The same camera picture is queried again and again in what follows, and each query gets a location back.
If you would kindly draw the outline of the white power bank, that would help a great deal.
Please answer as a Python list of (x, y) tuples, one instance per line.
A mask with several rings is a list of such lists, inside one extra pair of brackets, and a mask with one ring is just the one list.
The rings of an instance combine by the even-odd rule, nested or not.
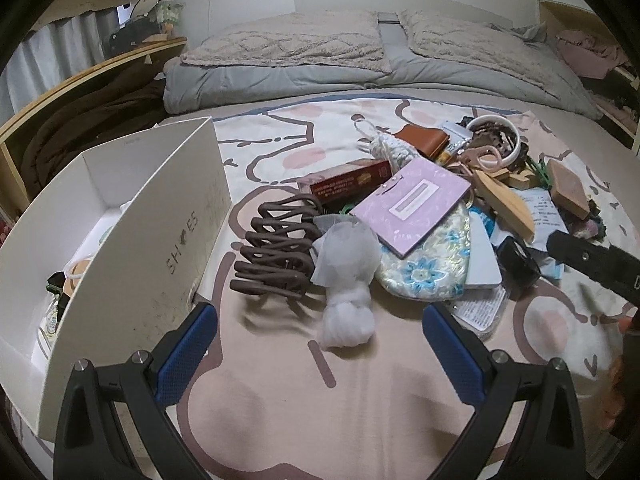
[(482, 219), (470, 213), (471, 246), (466, 289), (495, 288), (502, 282), (498, 262)]

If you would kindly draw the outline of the cartoon print blanket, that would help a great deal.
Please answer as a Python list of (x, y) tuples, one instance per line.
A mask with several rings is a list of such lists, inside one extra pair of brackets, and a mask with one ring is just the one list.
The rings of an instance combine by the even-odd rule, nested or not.
[(372, 338), (320, 340), (322, 292), (255, 298), (230, 286), (250, 220), (298, 181), (368, 156), (377, 133), (497, 115), (533, 158), (582, 181), (605, 240), (639, 250), (639, 163), (582, 115), (483, 98), (462, 103), (340, 93), (264, 108), (202, 110), (81, 153), (38, 195), (1, 248), (1, 385), (13, 428), (44, 474), (63, 382), (78, 358), (107, 364), (149, 349), (212, 300), (220, 331), (170, 412), (218, 478), (419, 479), (471, 416), (422, 334), (443, 299), (514, 359), (563, 359), (587, 460), (608, 450), (599, 412), (631, 306), (545, 263), (519, 300), (480, 282), (491, 239), (461, 208), (406, 258), (388, 248), (371, 281)]

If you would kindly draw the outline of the white shoe box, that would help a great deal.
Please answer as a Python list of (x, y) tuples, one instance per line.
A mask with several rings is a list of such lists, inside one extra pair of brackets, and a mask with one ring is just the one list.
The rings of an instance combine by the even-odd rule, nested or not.
[(186, 317), (231, 196), (208, 117), (85, 151), (1, 248), (1, 383), (53, 441), (77, 360), (125, 361)]

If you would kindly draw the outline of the floral fabric pouch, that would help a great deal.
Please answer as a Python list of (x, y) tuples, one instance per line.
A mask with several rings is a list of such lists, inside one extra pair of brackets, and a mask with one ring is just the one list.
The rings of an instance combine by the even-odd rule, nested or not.
[(471, 246), (470, 214), (458, 203), (405, 258), (381, 246), (375, 278), (390, 294), (414, 301), (446, 301), (464, 293)]

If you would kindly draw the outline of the white printed packet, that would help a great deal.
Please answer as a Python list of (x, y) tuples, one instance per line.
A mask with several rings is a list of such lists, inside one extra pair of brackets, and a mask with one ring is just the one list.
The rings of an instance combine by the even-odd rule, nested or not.
[(534, 220), (534, 238), (531, 242), (527, 242), (527, 246), (538, 252), (546, 252), (548, 237), (553, 232), (568, 233), (558, 208), (552, 202), (549, 192), (543, 188), (517, 190), (516, 194), (526, 203)]

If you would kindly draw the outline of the brown soap bar box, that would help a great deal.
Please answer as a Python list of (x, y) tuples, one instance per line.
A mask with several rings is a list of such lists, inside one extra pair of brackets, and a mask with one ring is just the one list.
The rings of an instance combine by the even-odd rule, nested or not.
[(550, 195), (556, 206), (568, 211), (579, 220), (590, 214), (588, 198), (577, 174), (555, 159), (547, 162), (551, 180)]

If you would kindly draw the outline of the wooden shelf unit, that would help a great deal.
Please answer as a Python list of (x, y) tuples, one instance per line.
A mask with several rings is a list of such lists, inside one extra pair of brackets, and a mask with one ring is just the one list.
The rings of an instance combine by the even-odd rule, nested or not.
[(178, 56), (186, 38), (147, 42), (70, 77), (43, 93), (1, 125), (1, 210), (10, 219), (28, 207), (31, 198), (20, 173), (23, 156), (39, 128), (56, 112), (87, 94), (116, 84), (116, 96), (160, 79), (167, 61)]

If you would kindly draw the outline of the brown hair claw clip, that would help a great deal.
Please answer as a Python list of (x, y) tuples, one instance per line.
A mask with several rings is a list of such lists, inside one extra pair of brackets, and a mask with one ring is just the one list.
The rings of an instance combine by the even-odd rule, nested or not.
[(311, 248), (321, 236), (314, 219), (322, 211), (311, 194), (260, 204), (233, 265), (230, 288), (248, 296), (303, 298), (314, 274)]

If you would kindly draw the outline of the brown leather wallet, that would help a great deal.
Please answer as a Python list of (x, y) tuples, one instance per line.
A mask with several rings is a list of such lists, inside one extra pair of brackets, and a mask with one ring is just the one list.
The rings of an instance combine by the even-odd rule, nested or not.
[(395, 136), (413, 146), (422, 156), (432, 162), (442, 154), (449, 143), (448, 134), (439, 128), (405, 125)]

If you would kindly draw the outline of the red brown carton box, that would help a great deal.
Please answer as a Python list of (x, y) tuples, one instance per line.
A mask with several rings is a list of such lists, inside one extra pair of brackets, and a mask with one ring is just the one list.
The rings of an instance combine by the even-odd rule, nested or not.
[(368, 195), (391, 176), (387, 160), (363, 158), (307, 174), (297, 180), (297, 187), (299, 192), (313, 195), (322, 206), (330, 206)]

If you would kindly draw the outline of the grey duvet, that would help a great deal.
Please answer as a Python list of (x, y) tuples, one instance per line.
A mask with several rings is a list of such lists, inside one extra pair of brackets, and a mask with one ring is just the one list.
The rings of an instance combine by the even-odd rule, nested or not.
[(398, 24), (383, 24), (381, 32), (390, 61), (388, 74), (323, 65), (201, 67), (172, 60), (165, 66), (165, 110), (179, 115), (290, 96), (402, 87), (488, 94), (547, 105), (591, 119), (601, 117), (578, 77), (541, 44), (536, 44), (534, 52), (542, 56), (552, 75), (552, 83), (544, 89), (489, 68), (417, 55), (409, 49)]

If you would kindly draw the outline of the grey curtain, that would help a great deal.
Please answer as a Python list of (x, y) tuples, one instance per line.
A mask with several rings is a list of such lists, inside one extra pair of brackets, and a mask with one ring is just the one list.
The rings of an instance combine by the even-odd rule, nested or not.
[(6, 122), (64, 80), (105, 60), (102, 42), (118, 29), (114, 8), (63, 18), (32, 32), (1, 73), (1, 120)]

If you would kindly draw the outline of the right beige pillow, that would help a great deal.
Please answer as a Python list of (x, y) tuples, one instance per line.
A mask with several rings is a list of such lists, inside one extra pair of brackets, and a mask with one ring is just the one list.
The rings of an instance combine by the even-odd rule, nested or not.
[(488, 26), (422, 10), (398, 14), (408, 46), (424, 58), (495, 70), (551, 90), (558, 77), (521, 39)]

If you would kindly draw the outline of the white cap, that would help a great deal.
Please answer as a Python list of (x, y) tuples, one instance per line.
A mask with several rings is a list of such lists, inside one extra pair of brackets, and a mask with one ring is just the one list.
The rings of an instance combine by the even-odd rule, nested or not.
[(160, 2), (163, 1), (172, 1), (172, 0), (138, 0), (134, 6), (132, 7), (130, 13), (130, 20), (135, 20), (136, 18), (142, 18), (150, 11), (152, 11)]

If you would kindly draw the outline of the left beige pillow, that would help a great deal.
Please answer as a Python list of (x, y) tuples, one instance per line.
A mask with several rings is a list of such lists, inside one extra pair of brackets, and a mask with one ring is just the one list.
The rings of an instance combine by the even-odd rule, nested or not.
[(371, 11), (289, 13), (237, 24), (181, 55), (198, 67), (322, 65), (390, 72), (378, 17)]

